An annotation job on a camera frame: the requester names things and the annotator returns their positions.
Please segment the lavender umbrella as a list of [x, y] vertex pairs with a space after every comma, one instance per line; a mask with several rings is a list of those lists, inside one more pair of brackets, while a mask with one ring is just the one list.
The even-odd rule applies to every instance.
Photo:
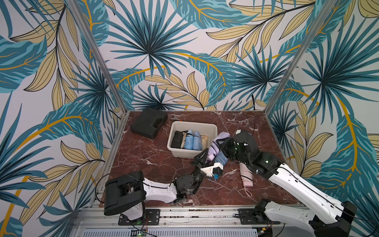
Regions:
[[208, 149], [207, 161], [212, 161], [220, 153], [220, 145], [231, 135], [227, 132], [221, 132], [211, 143]]

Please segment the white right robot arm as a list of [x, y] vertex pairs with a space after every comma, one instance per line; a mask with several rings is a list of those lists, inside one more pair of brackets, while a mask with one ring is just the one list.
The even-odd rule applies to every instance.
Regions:
[[238, 130], [233, 137], [217, 139], [216, 144], [230, 161], [246, 165], [249, 171], [286, 190], [306, 206], [299, 209], [263, 200], [258, 210], [264, 217], [306, 230], [315, 237], [349, 235], [357, 210], [355, 204], [325, 194], [277, 156], [261, 152], [255, 138], [246, 130]]

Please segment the white plastic storage box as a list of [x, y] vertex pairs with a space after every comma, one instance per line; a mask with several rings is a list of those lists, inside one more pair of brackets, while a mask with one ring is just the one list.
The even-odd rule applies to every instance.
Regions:
[[171, 126], [167, 148], [176, 158], [192, 159], [210, 148], [218, 135], [214, 124], [175, 121]]

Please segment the beige umbrella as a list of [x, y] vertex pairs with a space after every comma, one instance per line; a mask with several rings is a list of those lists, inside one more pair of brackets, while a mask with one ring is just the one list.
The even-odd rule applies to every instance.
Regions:
[[201, 135], [201, 145], [202, 145], [202, 150], [207, 149], [208, 146], [208, 137], [206, 135]]

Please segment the pink umbrella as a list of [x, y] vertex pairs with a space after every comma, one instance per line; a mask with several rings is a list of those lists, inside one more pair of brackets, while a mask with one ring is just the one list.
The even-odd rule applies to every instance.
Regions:
[[252, 193], [248, 190], [248, 188], [251, 188], [254, 186], [253, 183], [253, 174], [252, 172], [247, 168], [247, 166], [243, 163], [239, 164], [240, 169], [240, 176], [243, 182], [245, 193], [248, 197], [252, 197]]

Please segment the black umbrella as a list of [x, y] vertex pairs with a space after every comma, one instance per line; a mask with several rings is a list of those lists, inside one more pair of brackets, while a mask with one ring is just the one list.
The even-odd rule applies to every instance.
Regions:
[[182, 147], [183, 138], [185, 134], [185, 132], [175, 131], [170, 147], [180, 149]]

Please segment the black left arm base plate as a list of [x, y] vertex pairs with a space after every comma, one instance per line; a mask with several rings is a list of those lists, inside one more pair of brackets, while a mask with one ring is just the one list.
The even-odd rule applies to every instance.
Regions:
[[130, 221], [126, 215], [119, 217], [119, 226], [158, 226], [160, 221], [160, 209], [147, 209], [142, 217]]

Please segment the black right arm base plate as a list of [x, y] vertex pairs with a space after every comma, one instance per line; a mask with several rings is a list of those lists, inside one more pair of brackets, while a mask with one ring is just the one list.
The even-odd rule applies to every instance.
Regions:
[[260, 207], [238, 209], [238, 213], [234, 215], [239, 219], [241, 225], [278, 225], [281, 222], [270, 220], [265, 214], [265, 209]]

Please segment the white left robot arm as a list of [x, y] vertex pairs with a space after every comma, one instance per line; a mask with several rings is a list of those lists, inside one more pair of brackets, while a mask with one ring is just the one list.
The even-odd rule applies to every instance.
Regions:
[[201, 170], [206, 165], [208, 150], [193, 158], [194, 170], [191, 174], [175, 178], [171, 183], [159, 183], [144, 177], [142, 171], [123, 174], [105, 183], [104, 215], [122, 214], [129, 220], [145, 215], [145, 201], [178, 203], [195, 195], [206, 173]]

